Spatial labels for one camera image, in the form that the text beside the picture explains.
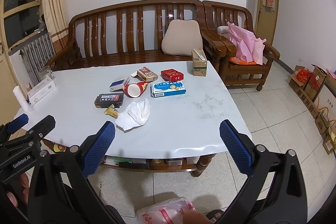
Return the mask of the person's left hand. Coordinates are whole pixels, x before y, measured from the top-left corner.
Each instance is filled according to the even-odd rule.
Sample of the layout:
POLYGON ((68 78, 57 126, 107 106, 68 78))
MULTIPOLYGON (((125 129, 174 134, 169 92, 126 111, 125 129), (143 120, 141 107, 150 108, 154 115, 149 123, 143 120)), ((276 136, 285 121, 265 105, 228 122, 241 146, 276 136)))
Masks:
POLYGON ((7 196, 14 207, 18 207, 19 201, 28 204, 29 199, 29 178, 24 172, 20 176, 14 178, 10 182, 13 189, 12 192, 7 192, 7 196))

